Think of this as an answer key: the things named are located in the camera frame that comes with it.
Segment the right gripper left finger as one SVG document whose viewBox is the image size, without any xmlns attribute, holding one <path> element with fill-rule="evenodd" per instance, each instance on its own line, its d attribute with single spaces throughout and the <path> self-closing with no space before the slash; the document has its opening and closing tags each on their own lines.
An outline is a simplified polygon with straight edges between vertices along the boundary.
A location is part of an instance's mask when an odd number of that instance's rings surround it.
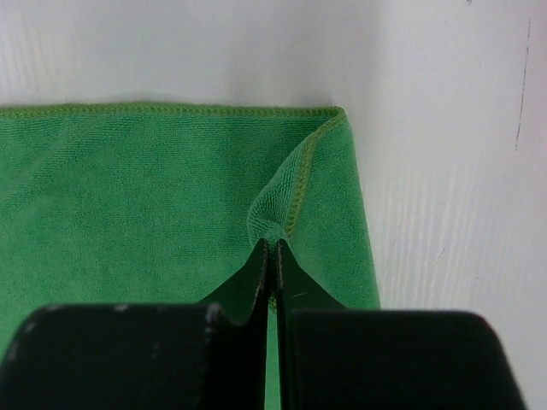
<svg viewBox="0 0 547 410">
<path fill-rule="evenodd" d="M 261 409 L 265 240 L 192 304 L 67 304 L 34 311 L 1 363 L 4 409 Z"/>
</svg>

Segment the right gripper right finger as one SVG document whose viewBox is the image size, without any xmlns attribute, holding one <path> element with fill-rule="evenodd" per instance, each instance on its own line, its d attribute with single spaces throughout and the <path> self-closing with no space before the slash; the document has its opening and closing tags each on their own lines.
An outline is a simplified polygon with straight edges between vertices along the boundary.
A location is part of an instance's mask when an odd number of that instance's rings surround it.
<svg viewBox="0 0 547 410">
<path fill-rule="evenodd" d="M 462 311 L 350 309 L 275 251 L 284 409 L 522 409 L 497 334 Z"/>
</svg>

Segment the green towel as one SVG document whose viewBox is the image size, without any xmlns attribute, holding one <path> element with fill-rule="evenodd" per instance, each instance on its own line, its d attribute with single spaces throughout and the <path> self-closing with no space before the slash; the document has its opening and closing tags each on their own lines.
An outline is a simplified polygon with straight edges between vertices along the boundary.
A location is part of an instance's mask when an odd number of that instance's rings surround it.
<svg viewBox="0 0 547 410">
<path fill-rule="evenodd" d="M 146 103 L 1 113 L 1 363 L 40 308 L 197 303 L 261 240 L 263 408 L 283 408 L 278 242 L 345 307 L 379 306 L 345 112 Z"/>
</svg>

